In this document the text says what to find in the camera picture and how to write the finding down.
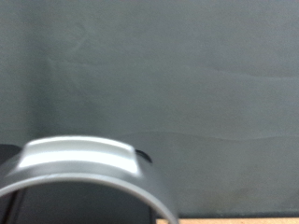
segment gray backdrop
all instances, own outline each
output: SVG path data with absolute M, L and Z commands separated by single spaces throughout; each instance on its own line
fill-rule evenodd
M 0 2 L 0 139 L 148 152 L 181 216 L 299 212 L 297 1 Z

